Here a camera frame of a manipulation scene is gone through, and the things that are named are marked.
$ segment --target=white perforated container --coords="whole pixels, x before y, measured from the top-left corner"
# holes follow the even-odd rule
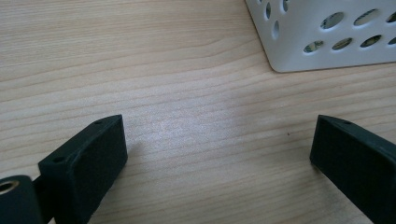
[[[396,62],[396,0],[247,0],[278,72]]]

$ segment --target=mounting hole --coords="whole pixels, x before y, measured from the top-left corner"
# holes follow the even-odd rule
[[[344,13],[343,12],[336,12],[326,19],[324,19],[320,25],[322,29],[330,29],[334,27],[336,24],[340,23],[341,20],[344,18]]]
[[[14,190],[20,181],[18,180],[8,180],[3,183],[0,183],[0,195],[9,193],[10,191]]]
[[[271,4],[267,3],[267,7],[265,7],[265,10],[264,10],[264,18],[269,20],[270,17],[271,17]]]
[[[377,9],[371,9],[363,14],[361,14],[354,22],[353,24],[355,26],[361,26],[369,21],[373,21],[376,17],[378,17],[379,11]]]
[[[289,1],[290,1],[290,0],[283,0],[282,7],[283,7],[283,10],[284,10],[285,12],[287,12],[287,11],[289,10]]]
[[[305,46],[304,52],[312,53],[312,52],[318,50],[320,47],[322,47],[323,44],[324,44],[324,42],[322,40],[314,41],[314,42],[310,43],[309,45]]]
[[[393,39],[391,39],[388,43],[389,45],[395,45],[396,44],[396,37],[394,37]]]
[[[279,37],[279,22],[276,21],[273,27],[273,38],[277,39]]]
[[[393,12],[393,14],[390,15],[390,16],[387,18],[387,22],[389,22],[389,23],[391,23],[391,22],[396,22],[396,12]]]
[[[334,46],[332,46],[333,50],[343,49],[348,46],[352,42],[352,38],[345,38],[343,40],[338,41]]]
[[[375,35],[368,39],[366,39],[363,43],[361,43],[361,48],[367,48],[378,42],[381,39],[381,35]]]
[[[53,159],[52,161],[55,163],[59,163],[59,162],[64,161],[64,157],[57,157],[57,158]]]

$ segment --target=wood grain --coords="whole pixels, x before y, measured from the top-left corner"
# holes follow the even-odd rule
[[[395,68],[276,73],[242,0],[2,1],[0,178],[122,114],[91,223],[371,223],[308,156],[318,114],[396,142]]]

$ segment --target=dark plastic bracket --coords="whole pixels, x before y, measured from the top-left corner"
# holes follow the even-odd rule
[[[88,223],[128,159],[122,116],[99,119],[38,163],[0,180],[0,224]]]
[[[343,119],[319,116],[310,159],[374,223],[396,223],[396,146]]]

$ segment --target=wooden table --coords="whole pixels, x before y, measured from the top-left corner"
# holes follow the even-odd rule
[[[279,74],[243,0],[2,1],[0,178],[122,114],[91,223],[371,223],[308,156],[318,114],[396,142],[396,63]]]

